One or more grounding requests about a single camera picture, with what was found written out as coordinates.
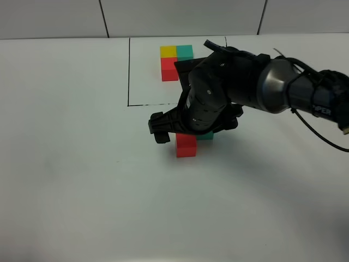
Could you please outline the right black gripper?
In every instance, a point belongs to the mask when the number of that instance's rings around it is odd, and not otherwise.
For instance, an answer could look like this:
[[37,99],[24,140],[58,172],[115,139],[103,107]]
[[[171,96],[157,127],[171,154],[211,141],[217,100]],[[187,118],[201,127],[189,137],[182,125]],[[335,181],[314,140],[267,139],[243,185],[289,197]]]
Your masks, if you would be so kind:
[[235,129],[242,114],[241,105],[227,103],[214,108],[200,103],[189,91],[183,91],[177,106],[166,113],[153,113],[148,126],[156,143],[165,144],[170,142],[169,133],[203,135]]

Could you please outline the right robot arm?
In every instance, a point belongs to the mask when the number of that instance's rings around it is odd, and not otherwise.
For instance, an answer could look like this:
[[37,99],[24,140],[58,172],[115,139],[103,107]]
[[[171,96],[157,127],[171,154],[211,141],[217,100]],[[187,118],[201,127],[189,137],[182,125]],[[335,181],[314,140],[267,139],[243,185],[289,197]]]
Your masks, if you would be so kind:
[[254,55],[206,41],[205,58],[174,63],[182,93],[175,108],[154,113],[149,131],[159,144],[171,133],[204,135],[235,129],[243,107],[278,114],[290,109],[336,123],[348,133],[348,77],[320,72],[285,56]]

